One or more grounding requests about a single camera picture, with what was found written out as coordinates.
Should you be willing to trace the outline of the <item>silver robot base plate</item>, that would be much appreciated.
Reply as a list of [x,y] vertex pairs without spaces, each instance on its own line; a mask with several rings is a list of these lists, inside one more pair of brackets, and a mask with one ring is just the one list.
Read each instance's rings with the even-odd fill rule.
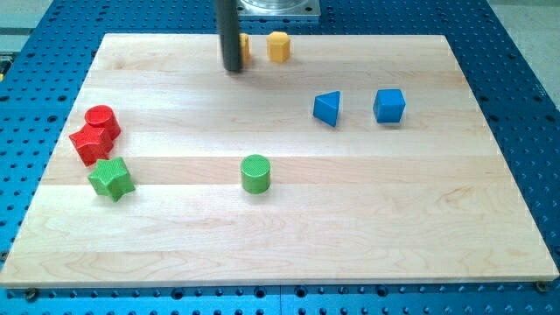
[[319,0],[237,0],[244,18],[315,18],[321,15]]

